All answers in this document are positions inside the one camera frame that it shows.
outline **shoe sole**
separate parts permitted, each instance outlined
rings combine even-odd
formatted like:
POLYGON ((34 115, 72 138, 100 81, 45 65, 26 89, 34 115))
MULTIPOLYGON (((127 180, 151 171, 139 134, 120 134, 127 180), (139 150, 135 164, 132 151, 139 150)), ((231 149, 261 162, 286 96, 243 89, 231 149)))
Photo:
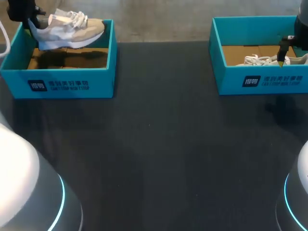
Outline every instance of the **shoe sole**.
POLYGON ((85 46, 88 46, 89 44, 93 43, 96 41, 100 36, 102 36, 103 32, 88 39, 85 41, 80 41, 80 42, 70 42, 70 41, 47 41, 47 42, 39 42, 38 43, 38 49, 40 51, 47 51, 47 50, 54 50, 57 48, 62 48, 62 47, 69 47, 73 49, 78 49, 82 48, 85 46))

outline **white cable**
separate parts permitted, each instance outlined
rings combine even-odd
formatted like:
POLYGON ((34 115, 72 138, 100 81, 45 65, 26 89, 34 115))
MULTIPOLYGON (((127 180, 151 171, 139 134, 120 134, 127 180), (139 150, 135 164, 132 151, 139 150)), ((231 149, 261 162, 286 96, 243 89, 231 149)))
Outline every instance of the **white cable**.
POLYGON ((11 43, 10 43, 10 39, 8 34, 6 33, 6 30, 4 29, 4 26, 2 24, 2 22, 0 21, 0 28, 4 34, 4 38, 5 38, 5 43, 6 43, 6 50, 4 53, 0 53, 0 58, 4 57, 5 55, 7 55, 8 53, 10 53, 11 50, 11 43))

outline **table surface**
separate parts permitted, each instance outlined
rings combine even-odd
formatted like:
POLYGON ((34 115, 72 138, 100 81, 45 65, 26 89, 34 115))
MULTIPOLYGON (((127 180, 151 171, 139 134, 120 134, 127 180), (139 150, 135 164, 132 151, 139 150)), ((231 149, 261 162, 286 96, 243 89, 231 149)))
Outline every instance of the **table surface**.
POLYGON ((85 231, 277 230, 307 95, 219 96, 208 42, 119 43, 115 96, 1 109, 80 198, 85 231))

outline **glowing blue ring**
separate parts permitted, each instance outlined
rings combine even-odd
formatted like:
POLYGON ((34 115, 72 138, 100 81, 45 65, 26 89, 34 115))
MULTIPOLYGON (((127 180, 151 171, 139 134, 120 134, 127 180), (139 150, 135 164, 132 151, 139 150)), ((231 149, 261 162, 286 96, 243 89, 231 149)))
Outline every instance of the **glowing blue ring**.
POLYGON ((54 222, 52 223, 52 225, 49 227, 49 229, 47 231, 52 231, 52 229, 55 227, 55 225, 57 224, 60 216, 61 216, 61 213, 63 211, 63 207, 64 207, 64 201, 65 201, 65 189, 64 189, 64 183, 63 183, 63 180, 62 178, 60 177, 60 180, 61 180, 61 184, 62 184, 62 201, 61 201, 61 206, 60 206, 60 209, 59 209, 59 212, 56 216, 56 219, 54 220, 54 222))
POLYGON ((299 225, 299 227, 301 227, 304 231, 307 231, 305 229, 305 227, 296 219, 296 217, 294 216, 294 214, 292 213, 291 209, 290 209, 290 206, 289 206, 289 203, 288 203, 288 200, 287 200, 287 193, 286 193, 286 187, 287 187, 287 180, 288 180, 288 177, 289 177, 289 174, 287 176, 287 178, 285 179, 285 183, 284 183, 284 199, 285 199, 285 203, 287 204, 287 207, 289 209, 289 212, 291 214, 291 216, 293 217, 293 219, 297 222, 297 224, 299 225))

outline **white robot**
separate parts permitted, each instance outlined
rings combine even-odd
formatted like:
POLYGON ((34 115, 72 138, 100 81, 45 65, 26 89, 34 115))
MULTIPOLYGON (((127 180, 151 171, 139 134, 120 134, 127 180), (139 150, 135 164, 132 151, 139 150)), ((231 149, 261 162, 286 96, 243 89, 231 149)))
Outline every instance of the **white robot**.
POLYGON ((308 230, 308 142, 304 145, 276 204, 276 219, 281 231, 308 230))
POLYGON ((81 231, 79 200, 0 112, 0 231, 81 231))

